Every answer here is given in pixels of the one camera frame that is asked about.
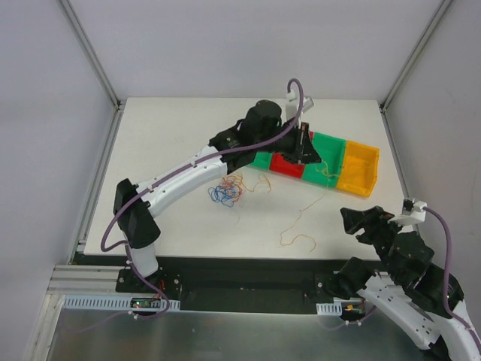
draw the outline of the blue string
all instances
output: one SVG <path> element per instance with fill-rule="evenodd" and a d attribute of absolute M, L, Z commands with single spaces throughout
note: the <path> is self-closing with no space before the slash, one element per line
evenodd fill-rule
<path fill-rule="evenodd" d="M 209 188 L 208 192 L 210 199 L 215 203 L 221 203 L 229 208 L 234 207 L 234 201 L 240 195 L 236 187 L 224 187 L 222 184 Z"/>

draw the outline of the yellow bin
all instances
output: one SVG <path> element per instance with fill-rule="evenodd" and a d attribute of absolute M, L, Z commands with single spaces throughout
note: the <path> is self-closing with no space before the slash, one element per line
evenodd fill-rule
<path fill-rule="evenodd" d="M 368 197 L 377 181 L 379 149 L 346 141 L 343 168 L 336 188 Z"/>

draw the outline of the gray wall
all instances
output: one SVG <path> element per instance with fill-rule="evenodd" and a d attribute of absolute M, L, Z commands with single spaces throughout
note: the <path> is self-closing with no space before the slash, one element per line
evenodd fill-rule
<path fill-rule="evenodd" d="M 113 108 L 53 0 L 0 4 L 0 359 L 23 358 Z"/>
<path fill-rule="evenodd" d="M 120 98 L 389 91 L 440 0 L 72 0 Z"/>
<path fill-rule="evenodd" d="M 424 199 L 451 226 L 452 271 L 481 329 L 481 2 L 456 1 L 389 107 L 389 126 L 412 196 Z M 440 225 L 428 216 L 421 231 L 445 254 Z"/>

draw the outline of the gray floor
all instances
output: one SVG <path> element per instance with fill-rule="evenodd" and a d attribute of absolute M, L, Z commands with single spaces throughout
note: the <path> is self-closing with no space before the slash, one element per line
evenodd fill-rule
<path fill-rule="evenodd" d="M 155 320 L 120 315 L 73 333 L 108 311 L 63 310 L 49 361 L 57 360 L 422 360 L 411 340 L 377 313 L 361 327 L 326 331 L 317 316 L 177 312 Z"/>

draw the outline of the white table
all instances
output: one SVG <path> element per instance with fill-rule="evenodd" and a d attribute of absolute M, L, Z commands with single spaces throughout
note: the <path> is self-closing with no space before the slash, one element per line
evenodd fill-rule
<path fill-rule="evenodd" d="M 85 254 L 104 254 L 100 240 L 112 218 L 116 184 L 132 183 L 167 171 L 196 153 L 215 134 L 244 118 L 258 99 L 168 99 L 130 98 L 113 147 L 98 204 L 86 242 Z M 274 99 L 282 107 L 282 99 Z M 368 199 L 326 189 L 302 180 L 266 172 L 272 191 L 260 185 L 245 192 L 233 208 L 212 202 L 207 189 L 213 181 L 171 205 L 156 219 L 162 234 L 156 242 L 158 256 L 259 257 L 281 259 L 377 259 L 372 246 L 359 244 L 343 231 L 340 208 L 364 210 L 375 205 L 387 211 L 401 210 L 403 193 L 393 155 L 375 101 L 315 100 L 303 116 L 314 132 L 357 141 L 380 149 L 377 184 Z M 241 170 L 252 187 L 258 169 Z M 305 208 L 324 195 L 283 236 L 290 245 L 280 245 L 280 233 L 291 226 Z M 108 244 L 123 239 L 115 227 Z M 108 253 L 124 254 L 122 247 Z"/>

